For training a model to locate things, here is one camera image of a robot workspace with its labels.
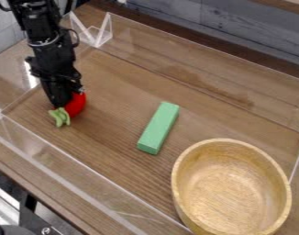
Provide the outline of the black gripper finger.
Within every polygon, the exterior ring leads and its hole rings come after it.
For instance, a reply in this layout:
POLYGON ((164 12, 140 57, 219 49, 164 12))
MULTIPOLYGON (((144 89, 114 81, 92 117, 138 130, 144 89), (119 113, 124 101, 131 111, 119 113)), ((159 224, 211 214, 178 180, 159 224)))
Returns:
POLYGON ((55 108, 60 107, 64 103, 64 96, 60 90, 62 88, 60 84, 54 81, 43 81, 42 86, 54 107, 55 108))
POLYGON ((72 94, 80 89, 80 84, 76 81, 67 81, 63 84, 62 94, 60 94, 60 105, 64 106, 72 99, 72 94))

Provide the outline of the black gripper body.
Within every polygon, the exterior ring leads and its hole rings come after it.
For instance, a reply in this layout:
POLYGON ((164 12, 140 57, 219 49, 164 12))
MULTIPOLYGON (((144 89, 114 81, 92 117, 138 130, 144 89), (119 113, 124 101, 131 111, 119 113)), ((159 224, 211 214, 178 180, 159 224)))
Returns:
POLYGON ((46 92, 80 92, 82 73, 75 68, 76 56, 28 56, 30 72, 40 80, 46 92))

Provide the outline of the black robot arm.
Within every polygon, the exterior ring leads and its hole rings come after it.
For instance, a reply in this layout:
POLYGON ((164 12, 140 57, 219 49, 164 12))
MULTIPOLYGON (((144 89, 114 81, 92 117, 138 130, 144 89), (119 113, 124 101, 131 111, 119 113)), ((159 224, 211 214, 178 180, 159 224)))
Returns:
POLYGON ((26 58, 31 74, 40 80, 42 88, 55 108, 64 107, 83 90, 82 74, 75 68, 72 28, 60 25, 62 15, 54 0, 8 0, 11 11, 34 56, 26 58))

